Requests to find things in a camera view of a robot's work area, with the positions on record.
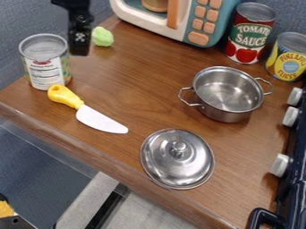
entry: wooden countertop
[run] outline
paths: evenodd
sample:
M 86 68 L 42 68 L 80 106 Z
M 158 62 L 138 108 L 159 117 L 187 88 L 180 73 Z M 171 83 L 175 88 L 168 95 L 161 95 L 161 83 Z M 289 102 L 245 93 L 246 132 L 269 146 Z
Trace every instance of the wooden countertop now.
M 113 31 L 115 43 L 93 47 L 88 57 L 72 57 L 74 79 L 68 86 L 89 106 L 128 126 L 128 134 L 90 129 L 75 119 L 75 110 L 48 100 L 45 91 L 24 78 L 0 92 L 1 115 L 199 228 L 244 228 L 254 208 L 274 210 L 277 178 L 268 171 L 285 146 L 285 103 L 299 84 L 271 78 L 263 63 L 238 65 L 217 48 L 192 47 L 115 16 L 102 25 Z M 178 99 L 180 88 L 191 86 L 197 72 L 215 65 L 273 83 L 274 94 L 265 97 L 248 122 L 218 123 Z M 139 160 L 141 144 L 165 128 L 194 131 L 213 148 L 217 167 L 207 183 L 169 191 L 146 176 Z

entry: tomato sauce label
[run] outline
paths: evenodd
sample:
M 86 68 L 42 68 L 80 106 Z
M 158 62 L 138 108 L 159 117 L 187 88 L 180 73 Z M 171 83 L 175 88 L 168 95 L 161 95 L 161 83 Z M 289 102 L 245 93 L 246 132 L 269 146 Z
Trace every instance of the tomato sauce label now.
M 243 23 L 233 27 L 230 39 L 232 42 L 248 48 L 263 47 L 272 28 L 267 25 Z
M 256 63 L 267 43 L 272 27 L 256 23 L 237 23 L 233 26 L 225 53 L 241 64 Z
M 266 62 L 270 74 L 282 81 L 297 81 L 306 72 L 306 55 L 287 50 L 274 44 Z

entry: black handle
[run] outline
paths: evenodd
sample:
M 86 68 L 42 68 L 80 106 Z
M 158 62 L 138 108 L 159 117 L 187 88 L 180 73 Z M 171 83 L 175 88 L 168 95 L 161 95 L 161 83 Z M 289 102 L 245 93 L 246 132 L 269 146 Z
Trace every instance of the black handle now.
M 69 13 L 68 44 L 72 55 L 87 55 L 91 39 L 90 0 L 51 0 Z
M 263 224 L 271 225 L 274 229 L 285 228 L 283 217 L 264 208 L 255 208 L 250 214 L 249 229 L 260 229 Z

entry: stove knob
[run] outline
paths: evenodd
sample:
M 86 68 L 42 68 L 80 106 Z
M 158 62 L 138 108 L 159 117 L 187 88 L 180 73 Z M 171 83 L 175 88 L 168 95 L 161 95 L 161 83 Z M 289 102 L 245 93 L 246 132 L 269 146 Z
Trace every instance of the stove knob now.
M 287 104 L 290 106 L 297 106 L 297 104 L 300 102 L 301 97 L 302 89 L 293 88 L 293 91 L 291 91 L 291 94 L 288 98 Z
M 270 168 L 270 173 L 282 177 L 289 163 L 289 156 L 284 154 L 277 154 L 276 160 Z
M 299 109 L 289 106 L 286 113 L 285 113 L 285 117 L 283 119 L 283 125 L 288 126 L 288 127 L 292 127 L 297 119 L 299 115 Z

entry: microwave buttons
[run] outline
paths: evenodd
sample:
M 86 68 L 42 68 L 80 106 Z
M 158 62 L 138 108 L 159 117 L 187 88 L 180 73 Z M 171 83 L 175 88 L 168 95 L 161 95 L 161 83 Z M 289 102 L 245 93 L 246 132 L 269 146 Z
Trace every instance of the microwave buttons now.
M 195 14 L 197 17 L 199 17 L 199 18 L 204 18 L 205 13 L 206 13 L 206 8 L 205 8 L 205 7 L 197 6 L 197 7 L 195 8 L 194 14 Z
M 207 32 L 209 34 L 213 34 L 215 29 L 216 29 L 216 24 L 215 23 L 206 22 L 204 24 L 204 28 L 203 28 L 204 32 Z
M 198 0 L 199 4 L 208 4 L 208 0 Z
M 192 31 L 188 34 L 190 42 L 200 46 L 205 46 L 209 42 L 209 37 L 206 34 Z
M 222 5 L 222 0 L 210 0 L 209 5 L 212 8 L 219 9 Z
M 209 21 L 217 21 L 217 17 L 219 16 L 219 12 L 218 11 L 214 11 L 214 10 L 208 10 L 208 15 L 207 15 L 207 19 Z
M 192 22 L 192 27 L 196 30 L 202 30 L 203 28 L 203 21 L 200 19 L 194 19 Z

